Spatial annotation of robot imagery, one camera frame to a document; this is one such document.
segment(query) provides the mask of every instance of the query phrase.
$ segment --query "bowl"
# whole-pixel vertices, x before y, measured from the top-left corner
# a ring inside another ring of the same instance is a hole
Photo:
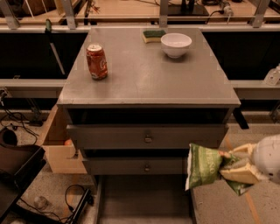
[[[187,52],[192,39],[182,33],[167,33],[161,38],[162,50],[173,59],[177,59]]]

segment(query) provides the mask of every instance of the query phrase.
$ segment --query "sponge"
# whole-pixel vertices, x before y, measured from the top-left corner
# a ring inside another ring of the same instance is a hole
[[[160,42],[160,39],[162,36],[165,35],[164,30],[159,30],[159,31],[144,31],[143,32],[143,41],[145,43],[150,43],[150,42]]]

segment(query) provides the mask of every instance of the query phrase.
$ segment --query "gray floor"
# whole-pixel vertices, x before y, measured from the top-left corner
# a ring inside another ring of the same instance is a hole
[[[250,129],[240,129],[231,119],[229,131],[220,146],[231,150],[246,143],[257,143],[266,136],[280,133],[280,124],[274,124],[266,113],[245,114]],[[31,127],[36,133],[40,128]],[[19,144],[30,144],[32,136],[23,130],[16,131]],[[182,191],[181,176],[114,176],[104,179],[104,203],[101,205],[101,224],[181,224],[192,223],[189,195]],[[83,185],[96,193],[94,182],[83,174],[54,174],[49,165],[43,168],[23,199],[33,205],[37,196],[44,196],[50,205],[48,211],[60,218],[70,215],[65,202],[65,192],[70,185]],[[81,190],[69,191],[67,201],[75,207]],[[248,193],[236,196],[223,180],[192,191],[195,220],[198,224],[277,224],[280,221],[280,185],[264,181],[254,185]],[[96,206],[86,206],[79,223],[94,223]],[[3,223],[12,223],[17,216],[9,214]]]

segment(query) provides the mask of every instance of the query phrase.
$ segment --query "can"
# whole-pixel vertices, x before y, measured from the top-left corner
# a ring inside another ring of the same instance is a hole
[[[87,48],[88,70],[94,80],[102,80],[107,77],[107,61],[101,44],[93,43]]]

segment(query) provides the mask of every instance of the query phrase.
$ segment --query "drawer knob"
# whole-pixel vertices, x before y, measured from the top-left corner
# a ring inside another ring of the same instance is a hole
[[[152,142],[152,137],[151,136],[146,136],[144,140],[147,144],[150,144]]]
[[[151,167],[148,164],[146,164],[144,170],[146,172],[149,172],[151,170]]]

